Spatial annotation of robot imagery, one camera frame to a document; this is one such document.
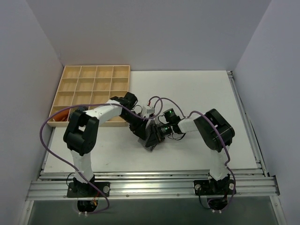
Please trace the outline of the striped grey underwear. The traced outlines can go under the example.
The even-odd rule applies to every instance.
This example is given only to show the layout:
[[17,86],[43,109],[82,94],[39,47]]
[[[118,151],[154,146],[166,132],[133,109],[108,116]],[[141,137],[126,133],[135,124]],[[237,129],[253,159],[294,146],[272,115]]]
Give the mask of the striped grey underwear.
[[138,142],[149,152],[152,152],[155,147],[163,141],[158,127],[159,125],[151,120],[146,125],[145,137],[138,139]]

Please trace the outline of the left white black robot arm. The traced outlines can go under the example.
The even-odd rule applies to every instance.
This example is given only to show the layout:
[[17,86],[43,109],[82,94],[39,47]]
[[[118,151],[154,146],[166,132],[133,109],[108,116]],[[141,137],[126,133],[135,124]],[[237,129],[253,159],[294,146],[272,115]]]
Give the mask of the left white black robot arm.
[[73,182],[83,196],[94,193],[95,176],[91,168],[91,151],[94,148],[98,135],[98,127],[108,120],[120,116],[129,124],[130,130],[141,140],[146,140],[147,120],[141,116],[134,116],[133,108],[137,97],[127,92],[124,97],[114,96],[106,105],[94,109],[74,112],[63,136],[63,141],[70,150],[75,172]]

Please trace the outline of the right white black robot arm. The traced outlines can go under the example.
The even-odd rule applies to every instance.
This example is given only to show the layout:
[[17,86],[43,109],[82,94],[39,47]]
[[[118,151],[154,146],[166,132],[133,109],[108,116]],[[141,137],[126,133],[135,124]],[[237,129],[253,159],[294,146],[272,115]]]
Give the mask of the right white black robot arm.
[[227,168],[230,162],[228,152],[235,136],[233,127],[216,110],[212,109],[204,115],[192,118],[180,118],[175,111],[170,108],[163,112],[166,120],[165,124],[153,123],[148,126],[149,136],[146,139],[145,147],[152,148],[164,141],[165,137],[172,134],[185,135],[189,132],[199,132],[207,147],[211,150],[210,171],[211,179],[208,188],[217,194],[225,188],[223,179],[229,176]]

